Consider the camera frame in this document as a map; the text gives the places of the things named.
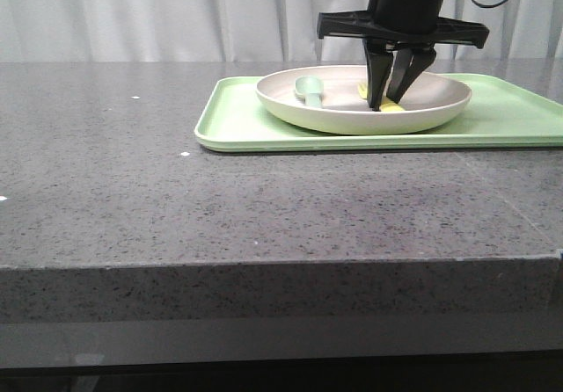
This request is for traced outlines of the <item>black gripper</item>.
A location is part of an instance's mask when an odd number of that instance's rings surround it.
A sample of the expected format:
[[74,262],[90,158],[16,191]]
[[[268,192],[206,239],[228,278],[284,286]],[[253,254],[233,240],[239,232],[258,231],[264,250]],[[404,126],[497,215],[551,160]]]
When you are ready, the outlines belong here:
[[[489,29],[480,23],[442,17],[442,4],[443,0],[369,0],[365,10],[319,14],[317,34],[320,39],[363,41],[367,101],[371,109],[379,111],[390,74],[386,96],[398,103],[434,63],[433,45],[484,47]],[[396,50],[399,51],[394,61],[392,51]]]

